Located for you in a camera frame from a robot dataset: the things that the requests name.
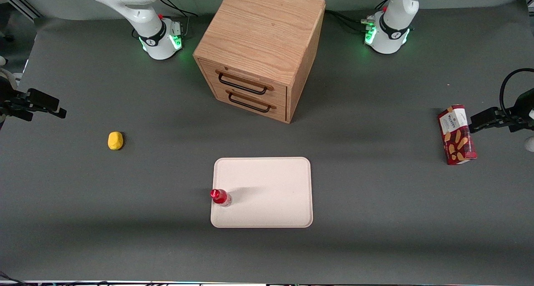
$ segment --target biscuit box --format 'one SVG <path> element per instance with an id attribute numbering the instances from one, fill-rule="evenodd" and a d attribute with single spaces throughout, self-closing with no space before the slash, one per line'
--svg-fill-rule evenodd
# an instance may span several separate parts
<path id="1" fill-rule="evenodd" d="M 438 121 L 447 164 L 460 165 L 477 158 L 463 105 L 448 107 L 438 115 Z"/>

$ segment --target drawer handle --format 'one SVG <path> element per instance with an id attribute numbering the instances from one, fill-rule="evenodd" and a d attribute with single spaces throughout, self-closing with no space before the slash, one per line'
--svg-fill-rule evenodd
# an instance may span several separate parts
<path id="1" fill-rule="evenodd" d="M 243 107 L 247 107 L 247 108 L 256 110 L 256 111 L 258 111 L 258 112 L 261 112 L 261 113 L 267 113 L 267 112 L 271 109 L 271 105 L 267 105 L 267 109 L 260 109 L 260 108 L 258 108 L 258 107 L 254 107 L 253 105 L 245 104 L 245 103 L 243 103 L 243 102 L 240 102 L 240 101 L 238 101 L 238 100 L 233 99 L 233 98 L 232 98 L 232 95 L 233 95 L 233 93 L 228 92 L 228 99 L 229 99 L 231 102 L 233 102 L 233 103 L 242 105 Z"/>
<path id="2" fill-rule="evenodd" d="M 221 82 L 221 83 L 223 83 L 225 85 L 234 87 L 234 88 L 238 88 L 238 89 L 241 89 L 241 90 L 253 93 L 253 94 L 257 94 L 257 95 L 263 95 L 267 91 L 267 87 L 263 87 L 262 91 L 256 91 L 256 90 L 248 89 L 247 87 L 239 86 L 236 83 L 231 83 L 229 81 L 225 81 L 225 80 L 223 80 L 223 73 L 219 73 L 219 82 Z"/>

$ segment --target gray tabletop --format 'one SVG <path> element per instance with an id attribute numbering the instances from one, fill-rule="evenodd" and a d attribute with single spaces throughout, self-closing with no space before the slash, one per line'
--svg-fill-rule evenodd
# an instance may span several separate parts
<path id="1" fill-rule="evenodd" d="M 363 18 L 370 12 L 351 13 Z M 125 20 L 43 20 L 20 87 L 66 119 L 10 118 L 0 132 L 0 268 L 27 280 L 269 283 L 534 283 L 534 154 L 527 131 L 474 135 L 479 159 L 445 163 L 436 115 L 498 104 L 534 65 L 526 5 L 422 10 L 379 55 L 325 17 L 292 124 L 221 103 L 185 48 L 151 60 Z M 532 76 L 509 83 L 508 104 Z M 126 134 L 121 151 L 107 135 Z M 313 224 L 217 229 L 221 157 L 311 161 Z"/>

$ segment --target white sphere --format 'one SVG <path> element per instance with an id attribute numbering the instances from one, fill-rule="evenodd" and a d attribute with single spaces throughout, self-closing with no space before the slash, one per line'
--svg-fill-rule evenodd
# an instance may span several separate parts
<path id="1" fill-rule="evenodd" d="M 534 136 L 525 139 L 525 148 L 534 153 Z"/>

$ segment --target wooden drawer cabinet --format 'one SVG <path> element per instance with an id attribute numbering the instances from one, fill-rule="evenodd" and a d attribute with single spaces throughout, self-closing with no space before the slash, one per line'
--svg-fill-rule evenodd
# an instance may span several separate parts
<path id="1" fill-rule="evenodd" d="M 223 0 L 193 56 L 218 100 L 290 123 L 324 0 Z"/>

